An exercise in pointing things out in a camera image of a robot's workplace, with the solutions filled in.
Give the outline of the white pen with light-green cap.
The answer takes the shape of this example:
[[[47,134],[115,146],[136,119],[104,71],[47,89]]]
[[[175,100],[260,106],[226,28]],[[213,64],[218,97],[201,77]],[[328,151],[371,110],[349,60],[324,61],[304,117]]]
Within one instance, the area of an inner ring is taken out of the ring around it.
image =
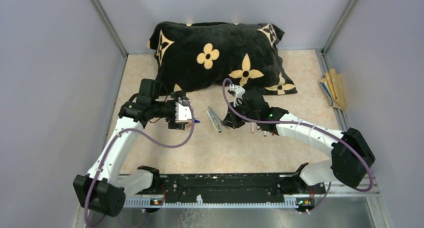
[[[207,116],[209,117],[209,120],[211,121],[211,123],[212,123],[212,125],[213,125],[214,129],[215,129],[218,133],[221,133],[221,132],[222,132],[222,131],[221,131],[221,129],[218,127],[218,125],[216,124],[215,120],[212,118],[212,116],[211,116],[210,112],[207,110],[207,111],[206,111],[206,113],[207,113]]]

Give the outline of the white pen with blue end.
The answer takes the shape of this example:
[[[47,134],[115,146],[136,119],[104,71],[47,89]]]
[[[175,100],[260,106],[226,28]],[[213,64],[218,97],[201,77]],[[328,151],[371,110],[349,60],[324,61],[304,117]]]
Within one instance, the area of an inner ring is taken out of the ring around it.
[[[215,125],[215,127],[216,127],[217,131],[218,131],[219,133],[221,133],[221,132],[222,132],[222,129],[221,129],[220,125],[219,125],[219,121],[218,121],[217,117],[215,116],[215,114],[214,114],[214,112],[213,112],[212,108],[211,108],[211,107],[208,107],[208,110],[209,110],[210,116],[211,116],[211,118],[212,118],[212,121],[213,121],[213,123],[214,123],[214,125]]]

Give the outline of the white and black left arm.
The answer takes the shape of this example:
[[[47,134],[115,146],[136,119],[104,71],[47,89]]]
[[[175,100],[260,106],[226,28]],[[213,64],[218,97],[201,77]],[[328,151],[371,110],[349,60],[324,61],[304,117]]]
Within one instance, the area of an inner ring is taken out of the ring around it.
[[[164,148],[178,148],[188,137],[176,145],[161,143],[144,132],[151,119],[165,119],[169,129],[184,130],[194,111],[183,90],[168,92],[164,83],[142,79],[138,93],[133,94],[121,107],[113,133],[100,156],[85,175],[76,175],[73,188],[79,204],[88,211],[116,217],[124,208],[127,198],[145,191],[156,194],[161,188],[160,172],[156,168],[140,166],[120,178],[120,171],[139,135]]]

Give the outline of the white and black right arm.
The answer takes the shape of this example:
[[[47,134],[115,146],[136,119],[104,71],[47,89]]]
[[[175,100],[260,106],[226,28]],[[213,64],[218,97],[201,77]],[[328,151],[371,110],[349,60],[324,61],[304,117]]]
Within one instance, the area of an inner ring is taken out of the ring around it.
[[[322,127],[303,120],[289,111],[271,107],[257,90],[248,90],[238,85],[230,85],[223,90],[224,97],[234,97],[228,102],[225,122],[230,127],[239,128],[246,122],[255,123],[261,130],[282,137],[303,142],[323,154],[328,159],[302,165],[293,180],[293,188],[299,194],[307,194],[314,185],[339,181],[360,191],[362,180],[368,176],[371,190],[374,182],[371,166],[376,158],[361,132],[355,128],[346,131]]]

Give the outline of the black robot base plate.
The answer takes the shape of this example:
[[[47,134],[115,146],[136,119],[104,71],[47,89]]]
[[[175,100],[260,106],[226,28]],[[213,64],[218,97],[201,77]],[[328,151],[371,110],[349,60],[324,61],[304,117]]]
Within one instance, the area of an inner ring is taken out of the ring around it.
[[[209,204],[282,203],[285,195],[321,195],[323,184],[307,185],[294,173],[161,174],[139,195],[165,197],[168,204],[194,203],[197,196]]]

